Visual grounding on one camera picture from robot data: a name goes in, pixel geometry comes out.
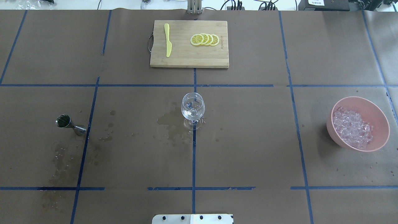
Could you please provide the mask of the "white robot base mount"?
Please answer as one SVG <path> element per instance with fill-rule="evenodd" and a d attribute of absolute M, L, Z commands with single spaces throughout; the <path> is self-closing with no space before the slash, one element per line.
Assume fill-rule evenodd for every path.
<path fill-rule="evenodd" d="M 158 214 L 152 224 L 233 224 L 232 214 Z"/>

